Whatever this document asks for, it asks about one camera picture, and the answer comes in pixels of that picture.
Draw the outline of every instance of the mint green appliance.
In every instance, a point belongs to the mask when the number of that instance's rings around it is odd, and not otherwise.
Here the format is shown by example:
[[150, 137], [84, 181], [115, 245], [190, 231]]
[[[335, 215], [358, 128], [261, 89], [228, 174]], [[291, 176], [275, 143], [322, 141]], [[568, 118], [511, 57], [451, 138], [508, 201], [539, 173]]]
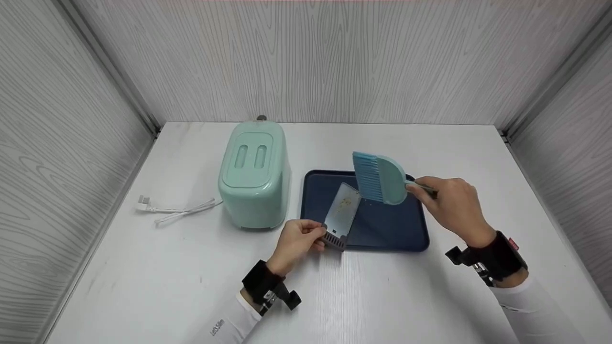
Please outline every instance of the mint green appliance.
[[219, 192], [232, 222], [272, 228], [285, 219], [291, 169], [283, 129], [275, 122], [240, 123], [229, 137]]

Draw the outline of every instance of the wrist strap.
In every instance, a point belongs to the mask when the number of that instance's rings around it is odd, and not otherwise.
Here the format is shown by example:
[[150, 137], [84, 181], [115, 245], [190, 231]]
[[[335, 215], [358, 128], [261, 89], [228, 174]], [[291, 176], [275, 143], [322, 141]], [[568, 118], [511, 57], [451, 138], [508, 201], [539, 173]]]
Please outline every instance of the wrist strap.
[[284, 280], [284, 277], [273, 274], [263, 260], [259, 260], [242, 279], [244, 289], [251, 295], [253, 302], [262, 306], [260, 315], [266, 314], [277, 298], [283, 300], [290, 310], [302, 302], [295, 290], [287, 290]]
[[492, 285], [489, 278], [501, 281], [521, 268], [528, 268], [521, 255], [500, 231], [497, 231], [493, 242], [486, 247], [468, 246], [461, 251], [455, 246], [446, 253], [446, 256], [455, 265], [473, 266], [487, 285]]

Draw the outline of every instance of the power cord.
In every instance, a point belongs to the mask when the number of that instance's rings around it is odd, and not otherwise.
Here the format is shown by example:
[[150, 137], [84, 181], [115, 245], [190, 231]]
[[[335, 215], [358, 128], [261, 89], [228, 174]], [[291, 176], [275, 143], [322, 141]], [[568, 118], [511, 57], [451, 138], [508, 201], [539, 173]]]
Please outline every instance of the power cord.
[[168, 209], [168, 208], [156, 208], [151, 205], [151, 198], [140, 195], [138, 198], [138, 202], [136, 203], [136, 210], [140, 212], [157, 212], [164, 214], [172, 214], [166, 217], [162, 217], [161, 219], [155, 220], [156, 224], [160, 224], [162, 222], [175, 219], [177, 217], [181, 217], [183, 215], [194, 214], [196, 212], [205, 211], [207, 209], [214, 208], [219, 204], [223, 203], [223, 201], [215, 201], [214, 198], [207, 200], [206, 202], [200, 204], [199, 206], [195, 206], [193, 208], [186, 209]]

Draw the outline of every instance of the white tabletop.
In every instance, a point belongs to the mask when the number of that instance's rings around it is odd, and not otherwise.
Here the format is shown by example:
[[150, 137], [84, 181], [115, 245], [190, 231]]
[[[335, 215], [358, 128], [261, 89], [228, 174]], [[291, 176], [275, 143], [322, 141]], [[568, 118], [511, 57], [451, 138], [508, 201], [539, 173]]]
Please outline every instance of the white tabletop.
[[[160, 206], [218, 197], [217, 176], [236, 124], [168, 123], [85, 270], [50, 344], [183, 343], [241, 287], [280, 229], [234, 228], [223, 207], [156, 228], [139, 195]], [[609, 343], [609, 308], [559, 236], [491, 126], [282, 124], [293, 171], [287, 218], [299, 216], [313, 169], [352, 170], [353, 150], [393, 157], [413, 176], [475, 185], [489, 223], [520, 246], [531, 274], [587, 343]], [[290, 273], [303, 302], [276, 305], [249, 343], [516, 343], [496, 299], [444, 253], [461, 241], [426, 214], [423, 253], [325, 252]]]

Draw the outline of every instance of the gray wall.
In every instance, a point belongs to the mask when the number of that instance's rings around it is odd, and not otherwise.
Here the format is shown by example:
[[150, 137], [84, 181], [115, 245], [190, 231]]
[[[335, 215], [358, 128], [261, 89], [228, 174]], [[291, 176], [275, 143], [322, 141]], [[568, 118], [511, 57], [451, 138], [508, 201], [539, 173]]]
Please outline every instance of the gray wall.
[[612, 305], [612, 37], [512, 149]]
[[605, 0], [75, 0], [165, 121], [495, 124]]
[[0, 342], [31, 343], [151, 136], [50, 1], [0, 32]]

